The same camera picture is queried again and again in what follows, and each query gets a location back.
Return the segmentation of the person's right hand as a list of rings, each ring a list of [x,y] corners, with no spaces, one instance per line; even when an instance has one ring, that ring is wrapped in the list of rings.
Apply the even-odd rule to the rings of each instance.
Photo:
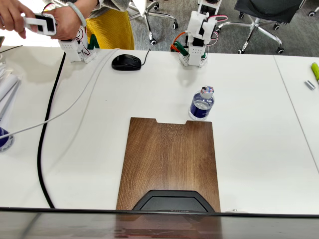
[[[22,13],[28,18],[35,18],[35,14],[27,6],[18,0],[0,1],[0,28],[1,30],[15,31],[18,35],[26,39],[26,30]]]

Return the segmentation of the person's left hand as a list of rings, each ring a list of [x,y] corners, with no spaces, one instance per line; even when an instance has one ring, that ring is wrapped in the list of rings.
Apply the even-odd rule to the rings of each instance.
[[[55,8],[49,12],[56,21],[56,34],[51,39],[69,40],[77,36],[81,20],[70,6]]]

